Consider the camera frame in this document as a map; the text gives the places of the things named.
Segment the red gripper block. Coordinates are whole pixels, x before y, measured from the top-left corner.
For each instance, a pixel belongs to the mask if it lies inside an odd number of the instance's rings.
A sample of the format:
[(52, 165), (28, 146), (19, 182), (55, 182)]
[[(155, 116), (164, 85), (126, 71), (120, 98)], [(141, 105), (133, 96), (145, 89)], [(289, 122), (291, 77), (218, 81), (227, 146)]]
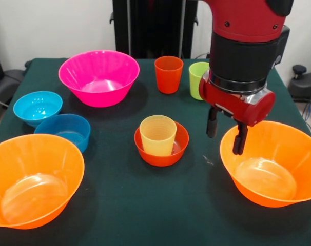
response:
[(211, 83), (209, 71), (201, 77), (199, 95), (211, 105), (208, 112), (206, 134), (214, 138), (217, 133), (217, 113), (223, 112), (238, 121), (233, 153), (242, 155), (246, 143), (248, 127), (263, 121), (274, 106), (274, 92), (263, 88), (255, 94), (243, 95), (225, 92)]

